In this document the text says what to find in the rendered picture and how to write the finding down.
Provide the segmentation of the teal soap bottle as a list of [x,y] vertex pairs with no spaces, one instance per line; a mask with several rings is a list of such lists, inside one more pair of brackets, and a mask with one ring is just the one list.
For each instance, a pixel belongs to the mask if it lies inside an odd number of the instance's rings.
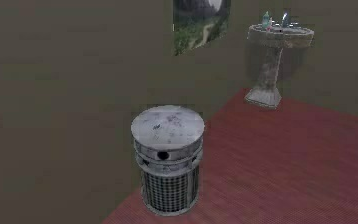
[[272,27],[272,17],[269,15],[269,12],[266,12],[262,18],[262,28],[265,29],[266,31],[269,31],[271,27]]

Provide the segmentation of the silver sink faucet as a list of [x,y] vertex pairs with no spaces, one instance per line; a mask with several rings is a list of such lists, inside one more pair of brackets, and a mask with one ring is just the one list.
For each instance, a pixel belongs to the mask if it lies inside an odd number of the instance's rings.
[[292,22],[290,15],[285,12],[281,18],[281,21],[276,23],[276,26],[282,27],[282,28],[294,28],[299,25],[298,22]]

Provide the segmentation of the grey metal trash can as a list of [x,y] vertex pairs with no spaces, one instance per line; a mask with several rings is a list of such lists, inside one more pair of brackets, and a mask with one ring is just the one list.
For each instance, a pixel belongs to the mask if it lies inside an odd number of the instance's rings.
[[196,204],[204,130],[197,112],[177,105],[149,108],[132,121],[142,201],[153,213],[177,216]]

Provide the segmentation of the grey pedestal sink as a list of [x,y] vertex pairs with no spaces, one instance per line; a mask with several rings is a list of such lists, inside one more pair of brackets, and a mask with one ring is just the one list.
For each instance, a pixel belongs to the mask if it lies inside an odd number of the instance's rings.
[[277,88],[280,61],[284,49],[303,49],[311,46],[314,31],[302,27],[272,26],[269,30],[260,24],[251,25],[247,39],[266,48],[258,81],[246,94],[245,100],[261,107],[276,109],[282,99]]

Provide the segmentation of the green landscape wall picture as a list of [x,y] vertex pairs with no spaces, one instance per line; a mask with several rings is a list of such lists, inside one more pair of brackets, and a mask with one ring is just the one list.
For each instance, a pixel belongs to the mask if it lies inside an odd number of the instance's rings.
[[173,55],[227,34],[231,0],[172,0]]

